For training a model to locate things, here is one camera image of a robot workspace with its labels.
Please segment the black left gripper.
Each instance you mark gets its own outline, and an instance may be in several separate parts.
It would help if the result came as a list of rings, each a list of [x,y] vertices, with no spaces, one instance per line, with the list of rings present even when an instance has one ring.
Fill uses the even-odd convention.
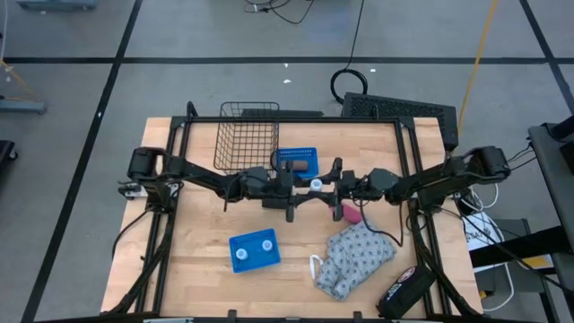
[[[244,172],[244,197],[247,199],[283,200],[285,219],[288,223],[294,221],[294,203],[305,203],[319,198],[318,192],[293,195],[294,187],[309,187],[312,179],[303,179],[293,174],[292,162],[279,169],[278,175],[270,179],[263,167],[249,168]]]

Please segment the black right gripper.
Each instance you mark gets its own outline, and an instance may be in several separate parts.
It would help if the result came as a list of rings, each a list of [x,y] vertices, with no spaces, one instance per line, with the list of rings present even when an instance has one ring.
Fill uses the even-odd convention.
[[[332,212],[334,221],[362,221],[364,218],[364,202],[361,197],[366,188],[366,176],[358,179],[353,170],[343,170],[343,160],[336,157],[333,169],[318,178],[323,184],[335,183],[334,192],[309,191],[312,198],[321,201],[333,201]]]

